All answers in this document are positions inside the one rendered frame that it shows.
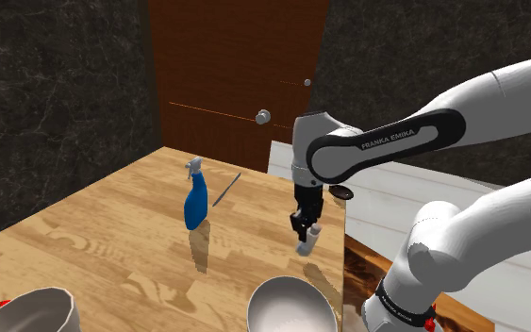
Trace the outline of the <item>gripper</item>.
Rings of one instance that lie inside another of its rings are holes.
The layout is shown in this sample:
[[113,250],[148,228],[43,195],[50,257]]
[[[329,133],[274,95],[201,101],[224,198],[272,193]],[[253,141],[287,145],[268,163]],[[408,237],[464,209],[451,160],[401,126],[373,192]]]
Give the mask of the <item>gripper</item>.
[[291,214],[290,223],[292,229],[298,234],[298,240],[306,242],[307,230],[322,215],[324,205],[323,187],[304,187],[295,184],[294,198],[297,202],[297,210]]

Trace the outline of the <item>small white bottle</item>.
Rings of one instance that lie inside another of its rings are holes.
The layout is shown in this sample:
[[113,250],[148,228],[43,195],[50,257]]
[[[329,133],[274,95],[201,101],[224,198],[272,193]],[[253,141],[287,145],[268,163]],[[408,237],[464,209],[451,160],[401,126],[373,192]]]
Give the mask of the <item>small white bottle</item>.
[[296,252],[302,256],[307,257],[311,254],[316,241],[320,237],[320,232],[322,228],[319,224],[312,224],[306,232],[306,240],[305,241],[298,241],[298,244],[296,246]]

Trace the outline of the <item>dark brown oval dish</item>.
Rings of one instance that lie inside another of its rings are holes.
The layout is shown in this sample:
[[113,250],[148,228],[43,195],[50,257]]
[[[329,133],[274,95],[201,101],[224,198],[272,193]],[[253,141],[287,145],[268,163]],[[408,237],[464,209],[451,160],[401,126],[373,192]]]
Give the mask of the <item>dark brown oval dish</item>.
[[328,190],[334,197],[343,201],[351,200],[354,197],[354,193],[349,188],[342,185],[332,185]]

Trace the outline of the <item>grey round bowl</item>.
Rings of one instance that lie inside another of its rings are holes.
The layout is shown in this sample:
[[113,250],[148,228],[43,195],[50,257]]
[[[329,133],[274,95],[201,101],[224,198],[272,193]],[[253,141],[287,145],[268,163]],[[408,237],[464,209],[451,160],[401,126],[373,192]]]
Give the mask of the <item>grey round bowl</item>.
[[280,275],[262,282],[246,309],[247,332],[339,332],[326,297],[305,280]]

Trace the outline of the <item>blue spray bottle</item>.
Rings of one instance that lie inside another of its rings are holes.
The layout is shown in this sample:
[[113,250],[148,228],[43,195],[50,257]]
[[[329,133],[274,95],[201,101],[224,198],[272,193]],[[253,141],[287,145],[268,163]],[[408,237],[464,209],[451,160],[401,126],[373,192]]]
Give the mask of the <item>blue spray bottle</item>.
[[203,159],[196,157],[186,164],[192,188],[184,204],[184,222],[189,230],[196,229],[207,217],[207,184],[201,171]]

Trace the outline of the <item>brown wooden door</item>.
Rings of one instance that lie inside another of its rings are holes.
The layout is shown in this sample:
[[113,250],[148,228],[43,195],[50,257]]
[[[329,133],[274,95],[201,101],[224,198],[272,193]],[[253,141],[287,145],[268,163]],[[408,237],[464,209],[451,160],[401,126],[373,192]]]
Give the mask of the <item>brown wooden door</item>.
[[330,0],[147,0],[165,146],[265,172],[307,108]]

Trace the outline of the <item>grey faceted pot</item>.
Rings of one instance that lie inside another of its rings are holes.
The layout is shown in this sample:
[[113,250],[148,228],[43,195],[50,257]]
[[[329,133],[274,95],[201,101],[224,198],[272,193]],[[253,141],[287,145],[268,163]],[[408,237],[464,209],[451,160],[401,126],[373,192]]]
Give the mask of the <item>grey faceted pot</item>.
[[19,295],[0,307],[0,332],[82,332],[74,297],[47,287]]

